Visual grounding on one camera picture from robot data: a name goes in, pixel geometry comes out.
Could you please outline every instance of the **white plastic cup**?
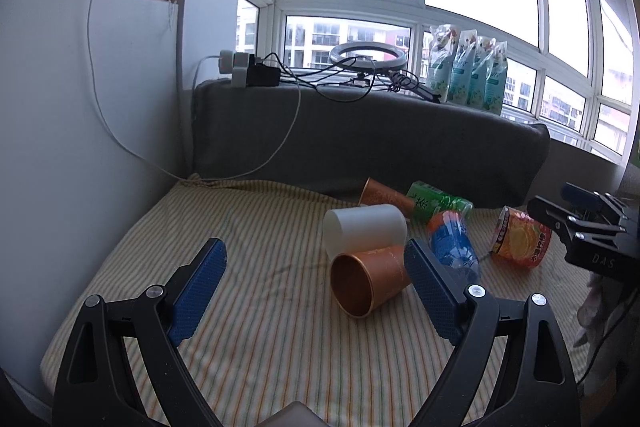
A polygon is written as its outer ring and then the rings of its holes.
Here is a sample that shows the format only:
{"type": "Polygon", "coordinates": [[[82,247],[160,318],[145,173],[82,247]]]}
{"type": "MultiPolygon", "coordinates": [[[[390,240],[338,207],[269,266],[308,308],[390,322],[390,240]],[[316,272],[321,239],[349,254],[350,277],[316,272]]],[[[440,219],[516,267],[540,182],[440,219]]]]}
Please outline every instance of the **white plastic cup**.
{"type": "Polygon", "coordinates": [[[329,210],[322,222],[322,240],[331,261],[341,253],[404,246],[406,220],[392,204],[329,210]]]}

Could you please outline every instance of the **copper paper cup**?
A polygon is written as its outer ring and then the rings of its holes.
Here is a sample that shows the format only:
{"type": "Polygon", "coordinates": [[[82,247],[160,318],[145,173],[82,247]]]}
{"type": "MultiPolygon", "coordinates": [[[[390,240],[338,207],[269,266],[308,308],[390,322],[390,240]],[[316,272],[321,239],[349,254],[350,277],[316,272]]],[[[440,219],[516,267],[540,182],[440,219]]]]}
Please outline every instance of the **copper paper cup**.
{"type": "Polygon", "coordinates": [[[372,178],[367,180],[360,196],[359,204],[389,203],[398,207],[402,215],[411,219],[414,215],[415,201],[392,188],[378,183],[372,178]]]}
{"type": "Polygon", "coordinates": [[[331,265],[331,290],[351,317],[366,317],[380,304],[409,286],[404,247],[343,253],[331,265]]]}

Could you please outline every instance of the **paper cup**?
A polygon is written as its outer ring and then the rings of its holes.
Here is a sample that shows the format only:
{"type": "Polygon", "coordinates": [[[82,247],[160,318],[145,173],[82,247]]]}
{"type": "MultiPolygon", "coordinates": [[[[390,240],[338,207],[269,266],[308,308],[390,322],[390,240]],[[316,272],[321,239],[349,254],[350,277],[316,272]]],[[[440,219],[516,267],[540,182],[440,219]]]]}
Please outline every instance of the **paper cup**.
{"type": "Polygon", "coordinates": [[[404,247],[346,253],[331,265],[331,290],[351,317],[366,317],[411,284],[404,269],[404,247]]]}
{"type": "Polygon", "coordinates": [[[411,219],[414,215],[415,201],[393,190],[372,178],[367,180],[360,196],[359,204],[384,204],[389,203],[397,207],[402,215],[411,219]]]}
{"type": "Polygon", "coordinates": [[[329,210],[322,222],[322,241],[331,261],[341,253],[404,246],[406,220],[392,204],[329,210]]]}

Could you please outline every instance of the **orange paper cup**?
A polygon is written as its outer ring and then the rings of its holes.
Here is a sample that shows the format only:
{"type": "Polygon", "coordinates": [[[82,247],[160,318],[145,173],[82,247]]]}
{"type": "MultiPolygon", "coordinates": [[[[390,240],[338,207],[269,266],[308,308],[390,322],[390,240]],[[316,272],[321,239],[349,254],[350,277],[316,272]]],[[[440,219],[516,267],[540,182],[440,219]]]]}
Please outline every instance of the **orange paper cup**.
{"type": "Polygon", "coordinates": [[[551,242],[551,229],[515,208],[505,206],[495,225],[492,254],[527,268],[538,266],[551,242]]]}
{"type": "Polygon", "coordinates": [[[331,290],[340,308],[357,319],[409,286],[404,247],[345,253],[331,265],[331,290]]]}
{"type": "Polygon", "coordinates": [[[393,190],[372,178],[367,180],[360,196],[359,204],[383,204],[389,203],[397,207],[402,215],[411,219],[414,215],[415,201],[404,194],[393,190]]]}

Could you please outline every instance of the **blue plastic bottle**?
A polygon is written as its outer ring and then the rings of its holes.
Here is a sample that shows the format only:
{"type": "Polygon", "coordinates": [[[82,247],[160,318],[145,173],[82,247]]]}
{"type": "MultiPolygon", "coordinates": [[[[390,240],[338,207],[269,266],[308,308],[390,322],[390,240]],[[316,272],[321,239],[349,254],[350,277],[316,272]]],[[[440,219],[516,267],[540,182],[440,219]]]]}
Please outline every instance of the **blue plastic bottle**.
{"type": "Polygon", "coordinates": [[[459,270],[466,285],[479,284],[480,264],[478,256],[466,236],[463,217],[453,210],[445,210],[431,218],[427,229],[430,247],[436,259],[444,266],[459,270]]]}

